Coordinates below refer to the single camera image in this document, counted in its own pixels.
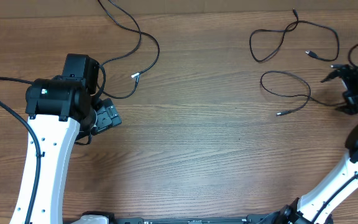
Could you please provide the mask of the black cable white plug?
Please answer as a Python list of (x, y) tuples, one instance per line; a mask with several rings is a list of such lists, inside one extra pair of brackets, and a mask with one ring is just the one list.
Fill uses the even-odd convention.
[(109, 2), (110, 4), (112, 4), (114, 7), (116, 7), (117, 9), (119, 9), (121, 12), (123, 12), (124, 14), (126, 14), (126, 15), (133, 21), (133, 23), (135, 24), (135, 26), (137, 27), (137, 29), (130, 29), (130, 28), (128, 28), (128, 27), (123, 26), (122, 24), (120, 24), (120, 23), (112, 16), (112, 14), (106, 9), (106, 7), (103, 5), (103, 3), (101, 2), (101, 0), (98, 0), (98, 4), (101, 6), (101, 8), (103, 9), (103, 11), (108, 15), (108, 17), (109, 17), (117, 26), (119, 26), (120, 28), (122, 28), (122, 29), (124, 29), (124, 30), (137, 33), (137, 34), (139, 35), (139, 38), (138, 38), (137, 45), (136, 45), (131, 51), (129, 51), (128, 53), (126, 53), (126, 54), (124, 54), (124, 55), (122, 55), (122, 56), (110, 58), (110, 59), (104, 61), (104, 62), (101, 64), (102, 68), (104, 68), (104, 65), (107, 64), (107, 63), (109, 63), (109, 62), (113, 62), (113, 61), (115, 61), (115, 60), (119, 60), (119, 59), (126, 58), (126, 57), (128, 57), (128, 56), (134, 54), (136, 51), (138, 51), (138, 49), (139, 49), (140, 46), (141, 46), (143, 36), (146, 36), (146, 37), (150, 38), (150, 39), (154, 42), (154, 44), (156, 45), (156, 47), (157, 47), (157, 54), (156, 54), (155, 60), (154, 60), (147, 68), (145, 68), (145, 69), (143, 69), (143, 70), (141, 70), (141, 71), (138, 71), (138, 72), (136, 72), (136, 73), (134, 73), (134, 74), (131, 75), (131, 78), (133, 78), (133, 79), (135, 80), (135, 84), (134, 84), (133, 90), (132, 90), (129, 94), (127, 94), (127, 95), (125, 95), (125, 96), (113, 96), (112, 94), (109, 94), (109, 93), (105, 92), (104, 87), (101, 87), (101, 88), (100, 88), (100, 90), (102, 91), (102, 94), (104, 94), (104, 95), (106, 95), (106, 96), (108, 96), (108, 97), (110, 97), (110, 98), (114, 98), (114, 99), (117, 99), (117, 100), (123, 100), (123, 99), (126, 99), (126, 98), (132, 96), (132, 95), (135, 93), (135, 91), (136, 91), (136, 89), (137, 89), (137, 87), (138, 87), (138, 84), (139, 84), (141, 75), (144, 74), (145, 72), (148, 72), (148, 71), (149, 71), (151, 68), (153, 68), (153, 67), (155, 66), (155, 64), (158, 62), (159, 57), (160, 57), (160, 45), (159, 45), (158, 40), (157, 40), (153, 35), (144, 32), (144, 31), (140, 28), (139, 24), (137, 23), (137, 21), (135, 20), (135, 18), (134, 18), (131, 14), (129, 14), (129, 13), (128, 13), (127, 11), (125, 11), (123, 8), (121, 8), (120, 6), (118, 6), (118, 5), (117, 5), (115, 2), (113, 2), (112, 0), (108, 0), (108, 2)]

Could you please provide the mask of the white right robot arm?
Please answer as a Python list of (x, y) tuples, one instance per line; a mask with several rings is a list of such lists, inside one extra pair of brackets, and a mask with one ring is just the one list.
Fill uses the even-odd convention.
[[(333, 71), (324, 78), (330, 81), (341, 78), (346, 91), (344, 102), (336, 106), (338, 111), (354, 115), (358, 113), (358, 66), (353, 63), (333, 65)], [(261, 223), (332, 223), (332, 211), (358, 188), (358, 125), (346, 139), (347, 152), (337, 166), (310, 192), (296, 198), (260, 220)]]

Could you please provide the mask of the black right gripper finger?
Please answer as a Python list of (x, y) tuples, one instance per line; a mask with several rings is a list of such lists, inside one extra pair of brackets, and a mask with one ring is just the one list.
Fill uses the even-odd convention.
[(329, 73), (325, 78), (323, 78), (321, 80), (321, 83), (328, 82), (328, 81), (333, 80), (333, 79), (335, 79), (337, 77), (340, 77), (340, 76), (341, 76), (341, 71), (340, 70), (334, 70), (331, 73)]
[(348, 115), (355, 115), (358, 113), (358, 103), (342, 103), (335, 108), (336, 111), (343, 112)]

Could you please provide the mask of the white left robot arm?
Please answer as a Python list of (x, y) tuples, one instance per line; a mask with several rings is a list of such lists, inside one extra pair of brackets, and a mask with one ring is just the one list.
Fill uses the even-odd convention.
[(73, 146), (122, 123), (112, 100), (100, 98), (99, 72), (104, 68), (95, 59), (69, 54), (61, 75), (29, 83), (27, 119), (0, 101), (28, 131), (11, 223), (63, 223), (63, 195)]

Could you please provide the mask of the black cable small plug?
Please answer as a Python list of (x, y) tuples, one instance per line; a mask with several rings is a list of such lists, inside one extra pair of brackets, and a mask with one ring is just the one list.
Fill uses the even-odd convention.
[[(348, 54), (347, 54), (347, 60), (348, 60), (350, 66), (352, 66), (353, 68), (358, 70), (358, 65), (356, 65), (351, 59), (351, 54), (356, 48), (358, 48), (358, 44), (355, 44), (353, 47), (350, 48), (350, 50), (348, 51)], [(338, 68), (341, 68), (344, 66), (345, 65), (343, 65), (343, 64), (332, 64), (331, 68), (338, 69)]]

